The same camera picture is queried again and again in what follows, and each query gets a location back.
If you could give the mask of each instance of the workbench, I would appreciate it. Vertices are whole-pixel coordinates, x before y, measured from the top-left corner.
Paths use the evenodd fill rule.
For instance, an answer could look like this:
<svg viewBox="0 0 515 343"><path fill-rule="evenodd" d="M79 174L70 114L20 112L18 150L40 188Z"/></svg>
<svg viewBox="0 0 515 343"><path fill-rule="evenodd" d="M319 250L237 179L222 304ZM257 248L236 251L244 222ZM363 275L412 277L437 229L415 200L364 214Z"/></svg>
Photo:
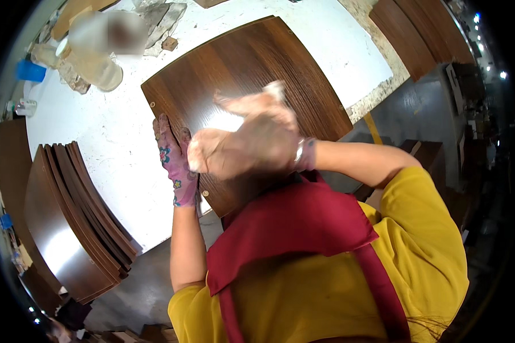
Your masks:
<svg viewBox="0 0 515 343"><path fill-rule="evenodd" d="M393 75L369 35L337 0L229 0L209 9L192 0L178 2L187 3L172 33L178 47L158 58L118 57L124 79L115 90L91 86L81 95L49 69L42 83L27 82L24 91L38 102L34 117L27 118L32 158L39 144L77 141L98 192L141 245L141 253L171 236L173 188L159 161L154 115L140 88L164 66L226 31L276 15L316 60L344 108ZM131 0L122 0L108 10L133 7ZM200 214L209 210L202 199Z"/></svg>

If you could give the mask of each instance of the clear plastic glove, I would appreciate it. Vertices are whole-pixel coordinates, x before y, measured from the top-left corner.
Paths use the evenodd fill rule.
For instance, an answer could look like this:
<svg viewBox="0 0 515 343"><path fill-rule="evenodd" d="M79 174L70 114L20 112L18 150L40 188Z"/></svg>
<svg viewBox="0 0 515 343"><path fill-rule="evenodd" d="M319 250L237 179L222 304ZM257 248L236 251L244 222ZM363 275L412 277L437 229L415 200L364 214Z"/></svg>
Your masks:
<svg viewBox="0 0 515 343"><path fill-rule="evenodd" d="M168 171L168 178L173 182L173 205L196 206L198 174L189 170L187 162L187 146L191 140L191 132L183 127L178 145L170 128L170 121L164 113L158 120L152 121L152 129L158 143L160 162Z"/></svg>
<svg viewBox="0 0 515 343"><path fill-rule="evenodd" d="M199 130L188 147L189 168L222 180L248 171L313 169L314 139L299 135L295 113L284 103L283 90L283 82L275 81L260 94L231 99L216 93L214 102L244 116L244 123L236 132Z"/></svg>

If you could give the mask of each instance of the gloved hand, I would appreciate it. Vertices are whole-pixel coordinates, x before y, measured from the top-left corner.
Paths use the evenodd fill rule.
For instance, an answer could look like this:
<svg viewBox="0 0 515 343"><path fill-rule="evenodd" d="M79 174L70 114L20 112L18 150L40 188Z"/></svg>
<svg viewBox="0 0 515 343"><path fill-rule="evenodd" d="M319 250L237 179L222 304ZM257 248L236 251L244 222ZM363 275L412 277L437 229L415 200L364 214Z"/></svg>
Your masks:
<svg viewBox="0 0 515 343"><path fill-rule="evenodd" d="M183 127L178 145L170 128L170 121L164 113L158 120L152 121L152 129L160 151L160 162L168 171L168 178L173 182L173 205L196 206L198 174L189 170L187 162L187 146L191 140L191 132Z"/></svg>
<svg viewBox="0 0 515 343"><path fill-rule="evenodd" d="M199 130L189 144L189 168L223 180L247 171L314 169L314 139L299 135L283 90L283 82L275 81L260 94L230 99L216 93L214 102L244 116L244 123L236 132Z"/></svg>

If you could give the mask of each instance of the worker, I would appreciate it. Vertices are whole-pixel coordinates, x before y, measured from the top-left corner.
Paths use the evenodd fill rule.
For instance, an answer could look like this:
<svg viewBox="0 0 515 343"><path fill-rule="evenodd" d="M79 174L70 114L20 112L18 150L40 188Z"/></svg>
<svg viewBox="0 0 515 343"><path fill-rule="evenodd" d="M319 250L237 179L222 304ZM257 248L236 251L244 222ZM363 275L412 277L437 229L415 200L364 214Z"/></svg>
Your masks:
<svg viewBox="0 0 515 343"><path fill-rule="evenodd" d="M226 216L206 252L191 133L178 144L164 114L153 128L174 187L168 314L180 343L432 342L454 319L468 286L464 247L410 154L296 137L265 116L245 122L209 172L237 161L300 172ZM316 169L383 189L381 210L334 192Z"/></svg>

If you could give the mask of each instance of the yellow shirt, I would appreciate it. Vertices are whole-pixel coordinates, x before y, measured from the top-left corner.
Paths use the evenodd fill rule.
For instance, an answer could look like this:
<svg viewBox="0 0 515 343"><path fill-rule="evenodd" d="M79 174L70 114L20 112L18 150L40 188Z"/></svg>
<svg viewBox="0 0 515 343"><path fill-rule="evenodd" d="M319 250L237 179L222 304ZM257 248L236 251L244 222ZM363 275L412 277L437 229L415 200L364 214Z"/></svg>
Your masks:
<svg viewBox="0 0 515 343"><path fill-rule="evenodd" d="M386 186L381 213L360 203L379 238L372 243L409 319L413 342L435 341L464 300L467 264L456 224L429 174L405 168ZM231 286L247 343L386 338L374 299L351 253L254 262ZM180 343L227 342L219 299L190 286L170 300Z"/></svg>

